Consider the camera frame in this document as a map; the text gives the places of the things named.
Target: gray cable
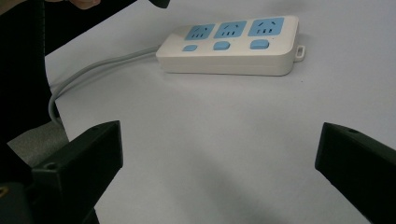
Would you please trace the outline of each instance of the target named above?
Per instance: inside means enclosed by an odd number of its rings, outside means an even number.
[[[120,63],[126,60],[131,60],[133,58],[137,58],[146,54],[150,54],[150,53],[154,53],[158,50],[160,46],[157,47],[153,47],[153,48],[149,48],[149,49],[143,49],[140,50],[138,52],[134,52],[131,54],[127,54],[125,56],[121,56],[121,57],[117,57],[117,58],[112,58],[112,59],[107,59],[107,60],[103,60],[101,62],[97,62],[97,63],[93,63],[91,65],[88,65],[87,67],[79,70],[77,73],[75,73],[73,76],[71,76],[70,78],[68,78],[67,80],[65,80],[59,87],[57,87],[55,89],[55,91],[53,92],[52,96],[49,99],[49,117],[50,119],[58,124],[59,126],[63,126],[62,123],[57,120],[56,116],[55,116],[55,112],[53,111],[53,107],[55,105],[55,101],[56,99],[58,99],[59,94],[62,92],[62,90],[68,86],[70,83],[72,83],[74,80],[76,80],[78,77],[81,77],[82,75],[84,75],[85,73],[91,71],[94,68],[97,68],[99,66],[102,65],[106,65],[106,64],[110,64],[110,63]]]

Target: white tabletop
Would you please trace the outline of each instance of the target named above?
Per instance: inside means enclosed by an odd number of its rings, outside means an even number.
[[[120,120],[124,167],[101,223],[368,223],[315,167],[323,122],[396,148],[396,1],[147,0],[47,56],[55,87],[181,25],[294,15],[284,77],[166,74],[154,55],[96,69],[57,101],[69,139]]]

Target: power switch button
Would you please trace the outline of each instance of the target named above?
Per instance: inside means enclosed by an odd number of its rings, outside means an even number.
[[[251,49],[268,49],[268,46],[270,46],[270,43],[266,39],[253,40],[250,43]]]
[[[226,50],[230,48],[230,42],[228,41],[219,41],[213,46],[213,50]]]
[[[198,48],[196,45],[188,45],[184,47],[183,51],[195,51]]]

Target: white power strip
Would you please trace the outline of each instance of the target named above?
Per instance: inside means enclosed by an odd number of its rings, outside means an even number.
[[[295,16],[183,26],[156,55],[168,73],[283,76],[305,55],[298,30]]]

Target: blue outlet panel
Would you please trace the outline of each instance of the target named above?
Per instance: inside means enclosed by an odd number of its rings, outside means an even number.
[[[196,25],[193,26],[186,35],[186,40],[200,40],[207,39],[215,27],[215,24]]]
[[[248,36],[279,35],[284,18],[256,20],[251,25]]]
[[[215,38],[238,37],[244,31],[246,24],[246,21],[224,22],[216,32]]]

